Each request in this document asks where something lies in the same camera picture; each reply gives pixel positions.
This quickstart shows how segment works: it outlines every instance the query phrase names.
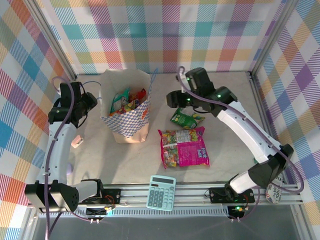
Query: teal calculator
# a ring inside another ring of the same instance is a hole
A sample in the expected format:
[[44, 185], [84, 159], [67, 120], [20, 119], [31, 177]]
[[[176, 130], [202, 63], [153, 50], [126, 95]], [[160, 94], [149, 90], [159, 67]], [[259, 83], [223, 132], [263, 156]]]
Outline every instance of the teal calculator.
[[176, 179], [169, 176], [153, 175], [150, 178], [146, 207], [163, 211], [174, 208]]

